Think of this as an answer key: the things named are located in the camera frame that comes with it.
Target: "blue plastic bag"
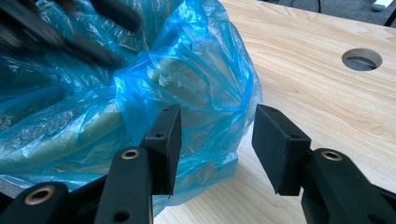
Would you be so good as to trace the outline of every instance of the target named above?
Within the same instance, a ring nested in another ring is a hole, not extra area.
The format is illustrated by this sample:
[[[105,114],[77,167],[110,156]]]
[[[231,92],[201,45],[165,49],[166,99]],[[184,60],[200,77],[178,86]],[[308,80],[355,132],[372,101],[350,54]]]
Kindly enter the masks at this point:
[[[126,2],[143,19],[136,34],[87,1],[78,1],[75,15],[38,2],[46,22],[63,35],[95,39],[126,59],[124,69],[51,50],[34,58],[0,55],[2,179],[21,188],[43,181],[79,188],[106,174],[116,151],[137,146],[172,104],[182,106],[183,146],[175,195],[154,197],[154,215],[234,175],[235,151],[262,93],[225,9],[217,0]],[[34,100],[47,103],[25,113]]]

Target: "light wood surface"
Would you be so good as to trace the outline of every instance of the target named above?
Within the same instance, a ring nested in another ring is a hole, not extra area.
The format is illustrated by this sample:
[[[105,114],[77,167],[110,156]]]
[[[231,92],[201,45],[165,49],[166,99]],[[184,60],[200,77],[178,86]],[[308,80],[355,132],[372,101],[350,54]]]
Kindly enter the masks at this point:
[[[263,102],[313,140],[347,154],[374,184],[396,192],[396,30],[252,0],[223,0],[260,77]],[[379,53],[369,72],[342,63],[349,49]],[[305,223],[300,197],[274,190],[250,144],[235,179],[220,183],[155,223]]]

